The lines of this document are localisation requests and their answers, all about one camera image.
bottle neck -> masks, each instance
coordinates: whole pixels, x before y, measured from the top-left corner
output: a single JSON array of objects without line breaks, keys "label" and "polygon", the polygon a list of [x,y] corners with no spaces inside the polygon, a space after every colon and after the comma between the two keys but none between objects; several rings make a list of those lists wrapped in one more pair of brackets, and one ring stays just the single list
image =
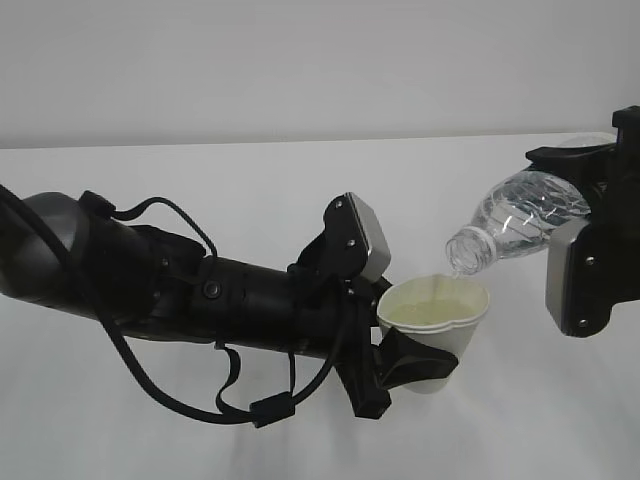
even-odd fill
[{"label": "bottle neck", "polygon": [[484,230],[467,225],[446,245],[447,258],[454,271],[473,275],[498,260],[495,240]]}]

cable connector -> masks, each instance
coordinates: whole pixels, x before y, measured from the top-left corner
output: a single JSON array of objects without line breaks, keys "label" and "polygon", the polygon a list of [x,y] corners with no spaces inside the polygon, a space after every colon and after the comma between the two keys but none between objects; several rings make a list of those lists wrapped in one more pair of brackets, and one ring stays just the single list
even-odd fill
[{"label": "cable connector", "polygon": [[253,425],[256,428],[261,428],[294,416],[296,404],[291,392],[282,392],[253,402],[249,405],[249,411],[259,418],[253,421]]}]

white table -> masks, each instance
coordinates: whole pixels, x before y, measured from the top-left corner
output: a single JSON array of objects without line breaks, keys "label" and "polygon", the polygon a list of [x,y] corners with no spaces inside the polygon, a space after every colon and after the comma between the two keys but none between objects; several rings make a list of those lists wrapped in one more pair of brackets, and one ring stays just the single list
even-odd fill
[{"label": "white table", "polygon": [[[446,271],[443,245],[523,153],[572,135],[244,145],[0,150],[20,196],[90,189],[120,208],[152,195],[183,206],[224,257],[285,268],[322,229],[337,194],[377,212],[392,282]],[[153,207],[144,223],[190,235]],[[100,326],[0,299],[0,476],[12,480],[632,479],[640,477],[640,319],[617,307],[599,335],[564,337],[545,310],[545,253],[481,275],[492,293],[445,390],[392,392],[378,422],[353,417],[335,374],[271,427],[220,427],[153,403]],[[152,377],[213,408],[227,359],[210,346],[131,342]],[[228,399],[287,383],[286,357],[242,349]],[[304,384],[319,367],[300,359]]]}]

screw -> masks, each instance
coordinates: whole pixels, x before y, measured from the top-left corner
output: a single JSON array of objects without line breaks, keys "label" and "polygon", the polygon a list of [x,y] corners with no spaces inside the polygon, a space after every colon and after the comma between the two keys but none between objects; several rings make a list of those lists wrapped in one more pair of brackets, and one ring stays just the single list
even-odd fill
[{"label": "screw", "polygon": [[202,287],[202,293],[210,300],[215,300],[222,293],[222,287],[218,282],[208,281]]}]

black strap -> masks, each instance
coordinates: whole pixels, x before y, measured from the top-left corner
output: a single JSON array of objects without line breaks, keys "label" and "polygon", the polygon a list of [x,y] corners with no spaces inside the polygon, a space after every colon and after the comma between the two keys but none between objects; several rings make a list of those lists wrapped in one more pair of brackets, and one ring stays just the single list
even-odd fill
[{"label": "black strap", "polygon": [[[221,343],[216,344],[216,350],[223,350],[227,356],[229,357],[229,376],[227,377],[227,381],[222,386],[218,394],[216,395],[216,407],[223,414],[235,415],[238,417],[246,417],[247,420],[257,422],[264,421],[267,419],[261,419],[259,415],[256,415],[254,412],[248,412],[246,410],[242,410],[236,408],[232,405],[229,405],[222,398],[222,394],[229,388],[231,385],[238,381],[240,377],[240,368],[242,365],[242,361],[240,359],[240,354],[232,348],[227,347]],[[287,356],[289,358],[289,392],[293,395],[293,390],[296,386],[296,357],[293,352],[288,352]]]}]

